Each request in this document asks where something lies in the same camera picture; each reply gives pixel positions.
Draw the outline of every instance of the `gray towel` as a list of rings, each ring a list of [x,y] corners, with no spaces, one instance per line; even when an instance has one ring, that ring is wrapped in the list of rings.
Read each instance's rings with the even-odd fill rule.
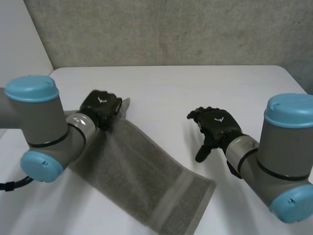
[[[125,120],[123,101],[112,130],[98,131],[71,169],[160,235],[192,235],[215,183],[182,167]]]

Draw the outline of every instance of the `white logo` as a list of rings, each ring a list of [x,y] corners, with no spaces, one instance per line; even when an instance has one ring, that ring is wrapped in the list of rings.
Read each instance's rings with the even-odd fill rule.
[[[98,97],[98,100],[99,100],[100,104],[107,102],[107,100],[102,100],[102,99],[100,99],[99,97]]]
[[[224,120],[224,117],[222,117],[221,119],[214,119],[215,121],[220,121],[220,122],[222,122],[223,120]]]

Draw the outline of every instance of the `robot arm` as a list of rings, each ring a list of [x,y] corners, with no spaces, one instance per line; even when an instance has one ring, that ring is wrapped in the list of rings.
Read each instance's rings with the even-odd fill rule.
[[[79,111],[65,116],[55,82],[38,75],[10,81],[0,89],[0,102],[0,128],[21,129],[29,145],[21,159],[23,171],[48,183],[80,156],[97,128],[109,128],[122,99],[92,91]],[[13,189],[13,184],[5,188]]]
[[[308,181],[313,165],[313,96],[280,94],[271,98],[260,144],[244,135],[225,110],[198,109],[188,118],[210,136],[205,137],[211,141],[204,142],[198,155],[206,157],[210,151],[203,151],[205,148],[221,148],[231,173],[245,180],[281,221],[292,223],[313,214],[313,185]]]

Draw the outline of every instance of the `concrete wall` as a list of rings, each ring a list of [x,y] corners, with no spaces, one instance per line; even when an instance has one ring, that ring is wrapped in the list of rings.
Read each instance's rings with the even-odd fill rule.
[[[279,65],[313,94],[312,0],[24,0],[54,68]]]

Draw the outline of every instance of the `table surface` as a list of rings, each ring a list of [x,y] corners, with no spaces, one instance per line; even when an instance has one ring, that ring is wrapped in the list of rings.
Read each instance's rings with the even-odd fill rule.
[[[279,93],[304,93],[277,66],[171,66],[63,68],[56,81],[65,110],[78,109],[93,89],[131,98],[127,119],[186,168],[213,179],[216,190],[196,235],[309,235],[313,220],[280,222],[247,186],[230,174],[220,150],[201,164],[194,156],[203,142],[197,125],[186,119],[199,106],[228,110],[246,134],[259,141],[263,112]],[[0,179],[23,176],[19,159],[27,150],[20,130],[0,139]],[[0,192],[0,234],[152,235],[80,177],[66,170],[50,184],[33,182],[14,192]]]

